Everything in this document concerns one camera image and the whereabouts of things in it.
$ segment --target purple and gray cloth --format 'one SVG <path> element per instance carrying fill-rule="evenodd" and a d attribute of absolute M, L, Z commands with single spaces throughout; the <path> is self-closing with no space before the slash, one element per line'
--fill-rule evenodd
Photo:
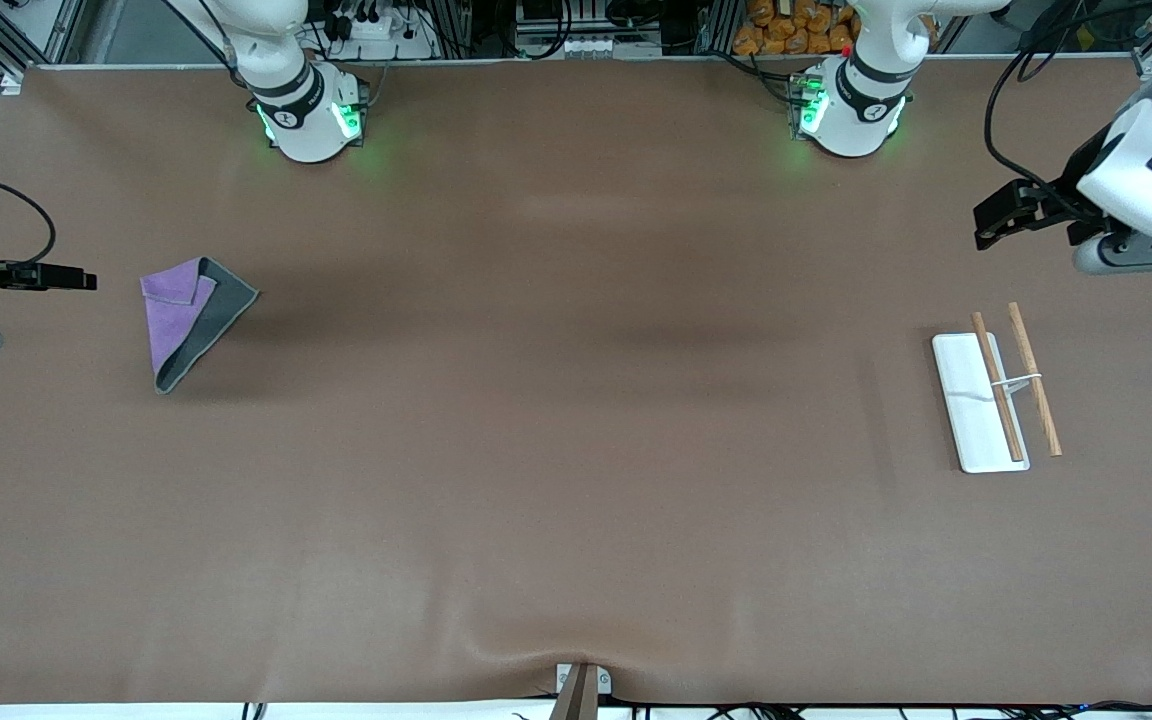
<path fill-rule="evenodd" d="M 260 295 L 211 258 L 195 258 L 141 279 L 150 325 L 154 389 L 172 392 Z"/>

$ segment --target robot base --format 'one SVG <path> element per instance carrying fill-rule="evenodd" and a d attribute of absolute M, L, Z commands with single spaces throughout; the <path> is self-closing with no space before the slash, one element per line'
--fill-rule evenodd
<path fill-rule="evenodd" d="M 799 83 L 804 104 L 790 106 L 790 128 L 794 128 L 795 137 L 812 138 L 835 156 L 861 158 L 877 151 L 887 136 L 896 131 L 905 100 L 902 99 L 890 113 L 879 105 L 888 118 L 881 122 L 864 122 L 855 109 L 838 99 L 838 68 L 843 62 L 843 58 L 827 58 L 804 71 L 806 78 Z"/>
<path fill-rule="evenodd" d="M 260 113 L 270 146 L 297 162 L 323 162 L 348 146 L 362 146 L 371 93 L 366 83 L 328 63 L 314 63 L 323 73 L 325 91 L 317 108 L 298 128 L 283 128 Z"/>

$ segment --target table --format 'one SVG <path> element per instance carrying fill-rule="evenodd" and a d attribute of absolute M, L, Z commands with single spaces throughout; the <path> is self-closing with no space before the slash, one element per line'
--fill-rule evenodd
<path fill-rule="evenodd" d="M 0 179 L 101 289 L 0 293 L 0 702 L 1152 702 L 1152 275 L 973 250 L 1000 68 L 861 160 L 721 63 L 393 68 L 316 167 L 222 71 L 32 71 Z M 1058 60 L 998 142 L 1056 173 L 1134 83 Z M 264 295 L 158 397 L 196 255 Z M 1066 456 L 964 475 L 929 341 L 1020 367 L 1013 300 Z"/>

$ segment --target folded cloth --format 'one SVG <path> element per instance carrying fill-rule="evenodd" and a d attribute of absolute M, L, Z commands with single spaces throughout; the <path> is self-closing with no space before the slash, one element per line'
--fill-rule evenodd
<path fill-rule="evenodd" d="M 259 291 L 211 258 L 195 258 L 141 279 L 150 325 L 154 389 L 172 392 Z"/>

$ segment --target wooden dowel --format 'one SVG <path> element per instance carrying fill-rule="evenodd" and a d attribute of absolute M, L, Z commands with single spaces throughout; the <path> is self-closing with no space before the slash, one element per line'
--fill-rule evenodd
<path fill-rule="evenodd" d="M 990 346 L 990 336 L 984 332 L 984 318 L 980 313 L 972 313 L 972 329 L 977 333 L 977 342 L 980 343 L 980 356 L 984 357 L 984 369 L 990 373 L 991 389 L 993 389 L 993 404 L 998 407 L 998 418 L 1002 422 L 1002 434 L 1007 438 L 1007 452 L 1011 454 L 1011 462 L 1021 462 L 1024 455 L 1020 452 L 1020 438 L 1016 437 L 1016 423 L 1011 419 L 1011 407 L 1007 404 L 1007 392 L 998 381 L 1002 377 L 998 373 L 998 363 L 993 357 L 993 347 Z"/>
<path fill-rule="evenodd" d="M 1016 344 L 1020 346 L 1020 359 L 1025 364 L 1025 374 L 1032 376 L 1038 372 L 1038 363 L 1034 359 L 1034 348 L 1029 344 L 1029 333 L 1025 332 L 1025 320 L 1021 319 L 1020 305 L 1015 302 L 1007 304 L 1007 313 L 1011 316 L 1011 334 L 1016 336 Z M 1052 457 L 1060 457 L 1060 438 L 1056 437 L 1056 423 L 1052 419 L 1051 406 L 1047 406 L 1047 391 L 1043 388 L 1041 378 L 1032 378 L 1029 387 L 1033 388 L 1034 402 L 1038 404 L 1038 420 L 1043 424 L 1043 433 L 1047 437 L 1047 450 Z"/>

